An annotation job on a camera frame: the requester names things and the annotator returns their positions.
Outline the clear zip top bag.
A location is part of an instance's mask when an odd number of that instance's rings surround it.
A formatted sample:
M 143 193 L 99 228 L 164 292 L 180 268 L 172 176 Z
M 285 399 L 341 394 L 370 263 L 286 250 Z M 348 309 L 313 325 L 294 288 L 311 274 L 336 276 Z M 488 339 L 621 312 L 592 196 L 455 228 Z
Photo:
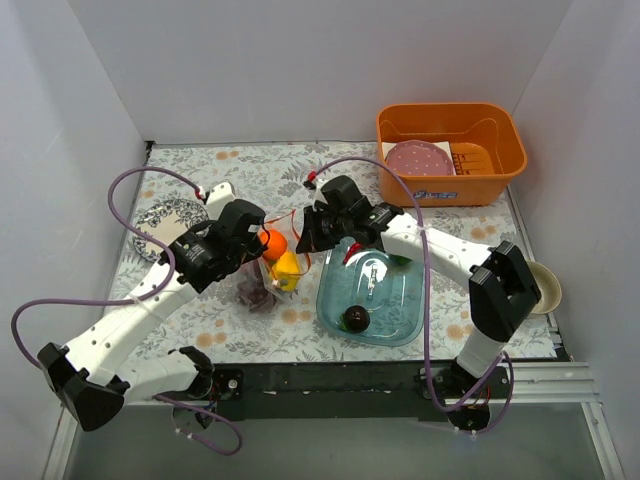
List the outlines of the clear zip top bag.
M 310 256 L 297 252 L 301 234 L 295 214 L 292 209 L 260 227 L 258 238 L 265 250 L 236 274 L 238 301 L 250 312 L 266 312 L 278 302 L 291 300 L 311 268 Z

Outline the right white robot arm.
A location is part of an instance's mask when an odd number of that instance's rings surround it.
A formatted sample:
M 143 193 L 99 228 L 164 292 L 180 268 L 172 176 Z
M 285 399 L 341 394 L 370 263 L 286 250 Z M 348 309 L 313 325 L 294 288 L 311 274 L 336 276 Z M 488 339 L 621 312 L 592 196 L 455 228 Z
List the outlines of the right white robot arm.
M 313 193 L 303 210 L 300 253 L 333 249 L 351 238 L 365 248 L 421 262 L 464 288 L 470 299 L 473 330 L 455 362 L 454 389 L 475 397 L 489 384 L 487 371 L 542 298 L 520 248 L 473 243 L 426 225 L 402 208 L 377 205 L 346 175 L 305 183 Z

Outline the blue transparent plastic tray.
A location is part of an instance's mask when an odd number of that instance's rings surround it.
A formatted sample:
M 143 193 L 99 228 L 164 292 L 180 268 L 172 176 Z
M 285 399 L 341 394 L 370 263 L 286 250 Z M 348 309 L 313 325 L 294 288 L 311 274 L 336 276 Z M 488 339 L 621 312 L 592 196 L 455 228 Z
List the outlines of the blue transparent plastic tray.
M 397 265 L 391 255 L 376 249 L 360 249 L 343 265 L 353 243 L 343 239 L 327 253 L 316 300 L 320 323 L 355 342 L 387 347 L 409 343 L 423 327 L 423 266 L 412 260 Z M 341 315 L 352 305 L 364 307 L 370 316 L 369 328 L 359 334 L 341 329 Z

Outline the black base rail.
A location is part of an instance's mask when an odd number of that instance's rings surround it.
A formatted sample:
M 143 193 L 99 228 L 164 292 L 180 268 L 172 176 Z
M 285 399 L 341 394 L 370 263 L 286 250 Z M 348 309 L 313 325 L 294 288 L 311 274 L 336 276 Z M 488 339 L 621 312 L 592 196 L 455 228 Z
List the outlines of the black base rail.
M 232 421 L 411 418 L 447 422 L 419 361 L 221 364 L 238 386 L 217 403 Z

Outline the orange plastic basin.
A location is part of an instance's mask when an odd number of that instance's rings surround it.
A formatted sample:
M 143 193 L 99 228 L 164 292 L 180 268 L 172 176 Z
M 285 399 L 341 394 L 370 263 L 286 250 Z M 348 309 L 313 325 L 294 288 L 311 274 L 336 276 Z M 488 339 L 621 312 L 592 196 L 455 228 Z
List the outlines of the orange plastic basin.
M 392 204 L 486 206 L 528 163 L 512 117 L 490 103 L 411 103 L 377 117 L 379 162 L 409 188 L 378 171 L 379 191 Z

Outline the floral tablecloth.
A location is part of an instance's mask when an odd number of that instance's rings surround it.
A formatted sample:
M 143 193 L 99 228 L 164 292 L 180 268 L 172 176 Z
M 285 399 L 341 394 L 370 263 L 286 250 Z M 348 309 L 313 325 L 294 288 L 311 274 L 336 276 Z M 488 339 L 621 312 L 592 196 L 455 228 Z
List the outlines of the floral tablecloth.
M 236 193 L 262 207 L 269 217 L 299 213 L 309 196 L 303 181 L 313 170 L 325 178 L 346 174 L 360 191 L 378 202 L 377 146 L 364 143 L 294 143 L 226 146 L 155 146 L 149 171 L 138 183 L 134 213 L 170 199 L 192 197 L 191 185 L 230 182 Z M 430 333 L 399 347 L 371 346 L 330 333 L 315 312 L 323 257 L 294 295 L 263 313 L 241 305 L 232 280 L 216 283 L 174 313 L 135 350 L 137 359 L 193 345 L 217 363 L 418 360 L 424 352 L 448 360 L 472 330 L 464 290 L 440 274 L 431 277 Z

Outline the pink dotted plate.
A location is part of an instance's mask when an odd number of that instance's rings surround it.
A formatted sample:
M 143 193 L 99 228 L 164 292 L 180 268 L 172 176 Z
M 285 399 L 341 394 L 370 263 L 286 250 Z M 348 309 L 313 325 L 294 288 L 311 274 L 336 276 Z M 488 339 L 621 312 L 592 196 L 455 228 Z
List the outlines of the pink dotted plate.
M 383 142 L 382 154 L 388 167 L 399 176 L 429 177 L 456 174 L 448 142 Z

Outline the red chili pepper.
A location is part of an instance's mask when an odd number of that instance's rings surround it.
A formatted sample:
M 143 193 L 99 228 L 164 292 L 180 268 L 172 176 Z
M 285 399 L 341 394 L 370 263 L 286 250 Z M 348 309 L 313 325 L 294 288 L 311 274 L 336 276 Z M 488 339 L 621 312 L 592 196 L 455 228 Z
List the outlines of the red chili pepper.
M 342 264 L 346 265 L 349 260 L 362 248 L 362 245 L 358 242 L 354 242 L 352 245 L 349 246 L 349 248 L 347 249 L 344 258 L 342 260 Z

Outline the red grape bunch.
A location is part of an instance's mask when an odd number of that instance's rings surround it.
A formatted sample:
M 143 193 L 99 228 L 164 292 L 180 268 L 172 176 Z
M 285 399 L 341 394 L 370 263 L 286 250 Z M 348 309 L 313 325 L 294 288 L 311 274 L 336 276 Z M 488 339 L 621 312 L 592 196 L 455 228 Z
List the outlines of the red grape bunch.
M 277 299 L 266 288 L 258 262 L 243 265 L 237 272 L 236 280 L 238 300 L 250 312 L 267 312 L 276 305 Z

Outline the yellow bell pepper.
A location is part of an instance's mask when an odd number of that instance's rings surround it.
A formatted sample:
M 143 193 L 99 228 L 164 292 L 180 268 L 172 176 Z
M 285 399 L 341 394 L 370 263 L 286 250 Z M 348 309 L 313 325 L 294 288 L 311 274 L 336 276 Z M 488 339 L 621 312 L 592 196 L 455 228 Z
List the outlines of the yellow bell pepper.
M 284 292 L 294 291 L 300 276 L 301 269 L 297 256 L 291 251 L 286 251 L 270 270 L 273 285 Z

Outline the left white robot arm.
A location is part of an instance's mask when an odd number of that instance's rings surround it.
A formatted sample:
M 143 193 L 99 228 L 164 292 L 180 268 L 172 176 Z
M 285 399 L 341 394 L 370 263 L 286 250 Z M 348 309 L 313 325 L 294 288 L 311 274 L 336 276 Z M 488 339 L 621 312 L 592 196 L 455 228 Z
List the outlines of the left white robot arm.
M 130 292 L 127 305 L 65 345 L 49 343 L 39 351 L 51 390 L 83 430 L 97 430 L 125 404 L 157 394 L 208 396 L 214 366 L 193 346 L 132 366 L 124 363 L 174 312 L 260 257 L 266 249 L 258 234 L 264 219 L 264 211 L 246 200 L 228 202 L 217 219 L 192 227 L 169 245 Z

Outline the dark purple plum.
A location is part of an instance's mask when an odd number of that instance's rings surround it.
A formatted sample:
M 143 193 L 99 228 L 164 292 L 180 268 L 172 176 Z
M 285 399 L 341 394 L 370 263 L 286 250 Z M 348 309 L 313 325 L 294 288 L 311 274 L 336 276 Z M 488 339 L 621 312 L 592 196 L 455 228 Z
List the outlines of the dark purple plum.
M 360 305 L 348 307 L 341 315 L 341 329 L 349 333 L 362 333 L 370 326 L 368 311 Z

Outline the orange fruit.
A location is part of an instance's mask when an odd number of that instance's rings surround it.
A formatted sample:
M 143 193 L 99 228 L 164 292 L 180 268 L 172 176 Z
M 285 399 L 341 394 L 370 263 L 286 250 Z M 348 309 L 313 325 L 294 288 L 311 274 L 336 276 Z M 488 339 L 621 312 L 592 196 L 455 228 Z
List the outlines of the orange fruit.
M 275 229 L 263 230 L 259 235 L 260 241 L 266 247 L 262 253 L 265 260 L 274 263 L 288 249 L 288 241 L 286 237 Z

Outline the blue floral plate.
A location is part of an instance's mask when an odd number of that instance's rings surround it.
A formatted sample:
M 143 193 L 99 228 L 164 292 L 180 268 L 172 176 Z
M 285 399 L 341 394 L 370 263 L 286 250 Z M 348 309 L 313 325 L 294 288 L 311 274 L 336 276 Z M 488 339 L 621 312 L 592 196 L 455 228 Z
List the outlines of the blue floral plate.
M 209 219 L 206 209 L 196 201 L 169 199 L 156 203 L 146 210 L 135 228 L 170 245 L 196 224 Z

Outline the green lime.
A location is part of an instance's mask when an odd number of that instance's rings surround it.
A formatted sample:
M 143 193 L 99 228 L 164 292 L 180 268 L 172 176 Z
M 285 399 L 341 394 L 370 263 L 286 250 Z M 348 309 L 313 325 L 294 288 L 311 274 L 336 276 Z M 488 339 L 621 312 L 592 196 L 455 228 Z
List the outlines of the green lime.
M 411 262 L 410 259 L 403 257 L 403 256 L 399 256 L 399 255 L 391 255 L 390 258 L 397 264 L 397 265 L 407 265 L 408 263 Z

